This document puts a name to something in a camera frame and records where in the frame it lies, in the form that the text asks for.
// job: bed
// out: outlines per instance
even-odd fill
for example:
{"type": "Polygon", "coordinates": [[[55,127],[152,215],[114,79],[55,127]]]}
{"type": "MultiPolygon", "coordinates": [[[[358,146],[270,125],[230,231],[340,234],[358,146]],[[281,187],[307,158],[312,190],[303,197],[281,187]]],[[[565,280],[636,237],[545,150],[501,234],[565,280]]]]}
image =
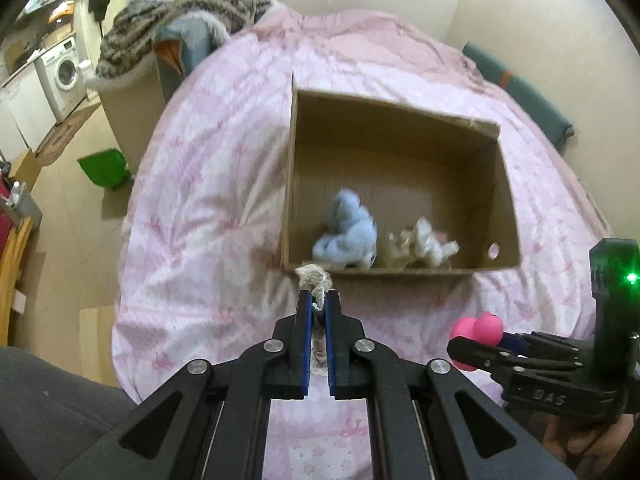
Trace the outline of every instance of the bed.
{"type": "MultiPolygon", "coordinates": [[[[140,402],[193,358],[213,363],[271,335],[297,284],[279,267],[291,75],[331,89],[500,123],[522,266],[464,280],[335,280],[367,336],[418,362],[446,357],[461,316],[510,332],[593,329],[588,250],[609,232],[532,119],[474,63],[388,14],[301,16],[274,7],[208,57],[167,105],[124,223],[113,361],[140,402]]],[[[468,374],[496,401],[488,374],[468,374]]],[[[363,401],[274,401],[265,479],[370,478],[363,401]]]]}

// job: brown rug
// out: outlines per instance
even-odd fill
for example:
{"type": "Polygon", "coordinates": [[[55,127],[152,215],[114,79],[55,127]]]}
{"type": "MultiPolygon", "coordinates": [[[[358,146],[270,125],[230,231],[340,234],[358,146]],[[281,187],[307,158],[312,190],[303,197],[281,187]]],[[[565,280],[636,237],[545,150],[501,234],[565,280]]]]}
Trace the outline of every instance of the brown rug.
{"type": "Polygon", "coordinates": [[[71,112],[62,124],[57,124],[51,129],[36,152],[36,159],[42,168],[58,160],[80,127],[99,107],[100,103],[95,103],[77,109],[71,112]]]}

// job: fur blanket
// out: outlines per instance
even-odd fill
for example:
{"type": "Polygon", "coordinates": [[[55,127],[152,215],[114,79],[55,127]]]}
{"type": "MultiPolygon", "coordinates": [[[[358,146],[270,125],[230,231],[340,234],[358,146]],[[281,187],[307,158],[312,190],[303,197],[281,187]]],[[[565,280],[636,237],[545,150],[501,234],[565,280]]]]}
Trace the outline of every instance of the fur blanket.
{"type": "Polygon", "coordinates": [[[122,88],[142,77],[153,66],[156,32],[175,18],[193,14],[203,19],[217,48],[259,20],[270,5],[270,0],[129,0],[102,38],[95,77],[87,85],[122,88]]]}

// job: gray pants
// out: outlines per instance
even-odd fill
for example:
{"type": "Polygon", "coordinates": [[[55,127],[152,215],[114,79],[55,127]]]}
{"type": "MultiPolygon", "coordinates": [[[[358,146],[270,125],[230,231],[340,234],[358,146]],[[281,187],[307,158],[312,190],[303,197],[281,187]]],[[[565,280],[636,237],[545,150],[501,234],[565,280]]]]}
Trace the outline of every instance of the gray pants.
{"type": "Polygon", "coordinates": [[[0,347],[0,478],[54,479],[135,407],[123,390],[0,347]]]}

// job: washing machine door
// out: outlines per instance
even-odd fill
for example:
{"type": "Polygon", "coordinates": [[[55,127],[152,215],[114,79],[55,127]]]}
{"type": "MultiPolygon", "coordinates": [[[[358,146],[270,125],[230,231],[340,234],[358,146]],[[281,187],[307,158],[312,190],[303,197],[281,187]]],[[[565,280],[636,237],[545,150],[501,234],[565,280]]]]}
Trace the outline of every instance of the washing machine door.
{"type": "Polygon", "coordinates": [[[78,67],[73,56],[63,56],[56,63],[56,69],[53,74],[53,79],[56,81],[56,86],[65,92],[69,92],[76,86],[80,76],[78,74],[78,67]]]}

